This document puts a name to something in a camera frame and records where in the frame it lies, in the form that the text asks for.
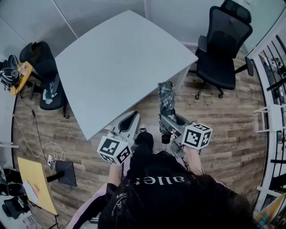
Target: black chair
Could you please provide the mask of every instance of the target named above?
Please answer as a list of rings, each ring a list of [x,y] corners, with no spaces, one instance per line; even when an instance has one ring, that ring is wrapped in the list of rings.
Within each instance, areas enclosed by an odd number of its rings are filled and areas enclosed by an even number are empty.
[[[34,93],[41,93],[40,108],[43,110],[56,110],[63,107],[63,116],[66,115],[67,97],[64,92],[62,83],[59,78],[57,65],[51,53],[49,45],[45,41],[28,44],[20,53],[20,61],[28,61],[36,72],[42,77],[40,88],[33,83],[30,91],[30,99]],[[50,83],[54,83],[53,87],[53,102],[46,104],[43,100],[43,91],[50,91]]]
[[[231,0],[226,0],[221,7],[210,8],[209,30],[207,36],[200,36],[196,51],[198,62],[195,73],[204,80],[196,99],[199,99],[206,83],[216,86],[220,91],[219,98],[222,98],[222,89],[235,89],[236,73],[248,69],[248,74],[253,76],[249,58],[246,57],[246,64],[237,70],[232,60],[252,33],[250,22],[250,12]]]

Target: plaid fabric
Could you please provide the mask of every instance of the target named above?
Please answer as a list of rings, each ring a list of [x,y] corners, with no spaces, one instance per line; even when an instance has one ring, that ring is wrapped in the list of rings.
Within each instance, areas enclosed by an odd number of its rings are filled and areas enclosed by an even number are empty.
[[[173,86],[173,83],[163,82],[158,83],[158,90],[159,90],[159,100],[160,100],[160,114],[167,116],[169,119],[171,119],[174,122],[177,122],[176,116],[175,116],[175,87]],[[162,134],[168,134],[171,133],[166,129],[166,127],[160,122],[160,132]]]

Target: white cable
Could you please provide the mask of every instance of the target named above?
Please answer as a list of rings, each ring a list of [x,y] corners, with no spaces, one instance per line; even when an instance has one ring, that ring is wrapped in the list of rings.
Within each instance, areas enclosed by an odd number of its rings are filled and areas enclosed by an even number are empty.
[[[43,146],[43,148],[42,148],[42,150],[41,150],[41,152],[40,152],[39,155],[35,155],[35,154],[33,153],[32,149],[31,149],[31,147],[29,146],[29,144],[28,144],[28,142],[27,142],[27,140],[26,140],[26,138],[25,138],[25,135],[24,135],[24,133],[23,133],[23,131],[22,131],[22,128],[21,128],[21,126],[19,125],[19,123],[18,123],[16,117],[14,117],[14,119],[15,119],[15,121],[16,121],[17,126],[20,128],[20,131],[21,131],[21,133],[22,133],[22,135],[23,135],[23,138],[24,138],[24,140],[25,140],[25,142],[26,142],[26,144],[27,144],[29,150],[31,151],[31,153],[32,153],[35,157],[40,157],[40,156],[41,156],[41,154],[42,154],[42,152],[43,152],[43,150],[44,150],[44,148],[45,148],[46,145],[48,145],[48,144],[55,144],[55,145],[56,145],[56,146],[54,147],[54,149],[53,149],[53,157],[52,157],[51,166],[50,166],[50,173],[53,175],[53,173],[54,173],[54,171],[55,171],[55,164],[56,164],[56,162],[57,162],[57,161],[65,161],[65,160],[66,160],[66,153],[65,153],[65,151],[62,149],[62,147],[60,147],[60,146],[59,146],[58,144],[56,144],[55,142],[49,142],[49,143],[46,143],[46,144]],[[61,156],[60,159],[59,159],[58,153],[55,152],[55,149],[56,149],[56,148],[60,149],[60,151],[61,151],[61,153],[62,153],[62,156]]]

